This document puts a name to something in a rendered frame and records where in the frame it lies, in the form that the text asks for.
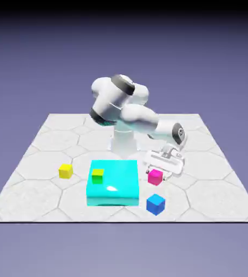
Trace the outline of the small green cube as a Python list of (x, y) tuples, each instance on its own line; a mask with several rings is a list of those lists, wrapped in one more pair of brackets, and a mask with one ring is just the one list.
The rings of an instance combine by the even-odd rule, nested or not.
[(102, 184), (103, 183), (104, 169), (93, 169), (92, 170), (92, 183)]

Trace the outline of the large cyan box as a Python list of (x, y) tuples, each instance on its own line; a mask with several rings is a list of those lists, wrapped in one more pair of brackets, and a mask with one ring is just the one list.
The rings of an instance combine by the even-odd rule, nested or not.
[[(92, 170), (104, 169), (103, 183), (92, 183)], [(86, 186), (88, 206), (138, 206), (136, 160), (92, 160)]]

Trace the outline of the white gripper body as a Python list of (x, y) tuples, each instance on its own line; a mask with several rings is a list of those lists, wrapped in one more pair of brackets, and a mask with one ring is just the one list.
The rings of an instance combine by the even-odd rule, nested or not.
[(169, 151), (148, 151), (143, 158), (143, 162), (147, 167), (160, 168), (165, 172), (180, 174), (184, 167), (184, 157), (176, 150)]

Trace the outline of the small blue cube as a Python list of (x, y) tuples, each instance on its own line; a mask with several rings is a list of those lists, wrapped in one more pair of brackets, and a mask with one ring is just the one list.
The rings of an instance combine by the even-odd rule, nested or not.
[(155, 216), (159, 215), (165, 209), (165, 199), (158, 194), (153, 194), (146, 201), (146, 209)]

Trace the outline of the small yellow cube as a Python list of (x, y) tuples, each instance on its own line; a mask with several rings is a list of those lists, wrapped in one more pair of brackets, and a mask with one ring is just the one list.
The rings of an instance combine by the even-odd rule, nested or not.
[(73, 166), (71, 164), (62, 164), (59, 169), (59, 178), (69, 179), (73, 175)]

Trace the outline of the small magenta cube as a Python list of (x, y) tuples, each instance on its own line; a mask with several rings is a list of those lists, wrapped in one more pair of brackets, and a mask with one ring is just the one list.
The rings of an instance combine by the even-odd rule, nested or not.
[(148, 183), (158, 186), (163, 181), (163, 172), (160, 170), (152, 169), (148, 172)]

